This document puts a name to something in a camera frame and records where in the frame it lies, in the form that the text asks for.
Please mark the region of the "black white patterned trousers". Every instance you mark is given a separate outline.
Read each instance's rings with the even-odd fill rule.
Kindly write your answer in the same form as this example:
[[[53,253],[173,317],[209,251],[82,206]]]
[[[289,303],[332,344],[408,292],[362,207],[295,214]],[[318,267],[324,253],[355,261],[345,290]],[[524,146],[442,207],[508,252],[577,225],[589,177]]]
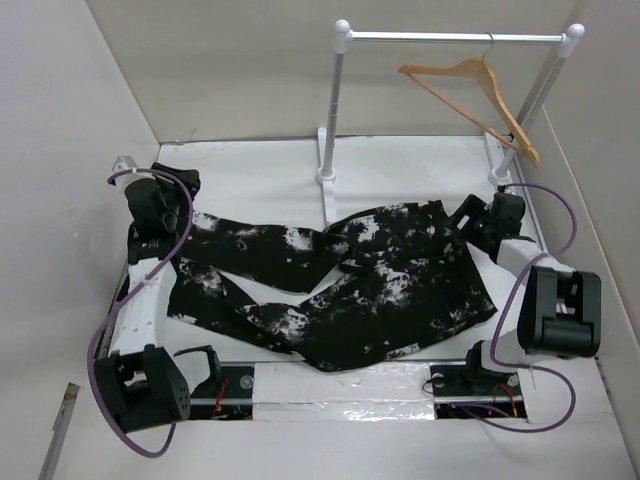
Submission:
[[[193,212],[168,314],[338,372],[413,354],[495,311],[466,243],[430,200],[322,231]]]

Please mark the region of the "wooden clothes hanger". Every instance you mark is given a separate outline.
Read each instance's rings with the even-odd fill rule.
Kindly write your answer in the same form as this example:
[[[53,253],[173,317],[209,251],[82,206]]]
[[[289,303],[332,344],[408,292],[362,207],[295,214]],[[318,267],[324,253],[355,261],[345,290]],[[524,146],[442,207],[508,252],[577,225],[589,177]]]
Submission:
[[[492,32],[484,32],[489,40],[485,54],[455,57],[453,60],[436,58],[404,62],[398,65],[397,73],[414,82],[465,120],[473,124],[481,133],[487,133],[500,146],[507,147],[515,154],[523,156],[534,167],[541,165],[541,155],[525,132],[524,126],[516,119],[506,102],[495,68],[487,61],[486,54],[495,48],[496,37]],[[481,98],[483,103],[506,128],[502,133],[486,115],[477,116],[464,104],[444,93],[443,86],[452,81],[454,85],[464,83]]]

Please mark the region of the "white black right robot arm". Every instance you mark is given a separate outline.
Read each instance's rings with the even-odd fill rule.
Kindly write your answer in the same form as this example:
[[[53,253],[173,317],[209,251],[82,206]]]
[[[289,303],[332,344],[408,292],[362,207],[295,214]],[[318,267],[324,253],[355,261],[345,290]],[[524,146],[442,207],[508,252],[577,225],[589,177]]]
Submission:
[[[521,235],[525,213],[522,197],[499,191],[490,203],[468,195],[450,217],[467,243],[516,276],[515,289],[525,287],[516,328],[497,328],[467,353],[462,381],[476,394],[494,387],[498,373],[549,358],[592,358],[600,348],[600,277],[561,263]]]

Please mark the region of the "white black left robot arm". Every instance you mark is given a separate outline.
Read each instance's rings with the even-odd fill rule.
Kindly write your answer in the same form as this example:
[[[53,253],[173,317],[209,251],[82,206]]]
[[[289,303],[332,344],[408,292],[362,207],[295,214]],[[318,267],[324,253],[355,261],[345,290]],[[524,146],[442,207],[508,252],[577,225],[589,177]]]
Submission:
[[[90,371],[108,418],[131,433],[188,419],[193,391],[216,394],[223,373],[202,352],[173,355],[165,347],[170,297],[199,189],[197,173],[154,165],[124,170],[110,181],[123,185],[132,216],[126,292],[108,322],[108,350]]]

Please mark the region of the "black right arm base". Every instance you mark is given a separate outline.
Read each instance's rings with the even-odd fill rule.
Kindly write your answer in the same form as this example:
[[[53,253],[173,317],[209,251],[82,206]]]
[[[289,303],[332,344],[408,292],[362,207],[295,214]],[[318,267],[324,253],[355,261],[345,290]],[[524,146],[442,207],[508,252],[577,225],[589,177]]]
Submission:
[[[527,417],[518,374],[485,369],[481,353],[481,342],[477,342],[464,360],[429,364],[422,391],[434,401],[437,419]]]

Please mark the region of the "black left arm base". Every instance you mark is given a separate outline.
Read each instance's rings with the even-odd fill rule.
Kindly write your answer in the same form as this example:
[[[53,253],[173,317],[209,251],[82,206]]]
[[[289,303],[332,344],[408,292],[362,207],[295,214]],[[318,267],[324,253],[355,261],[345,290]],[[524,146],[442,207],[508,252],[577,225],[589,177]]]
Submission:
[[[190,420],[253,418],[254,363],[221,362],[210,345],[179,350],[173,360],[188,385]]]

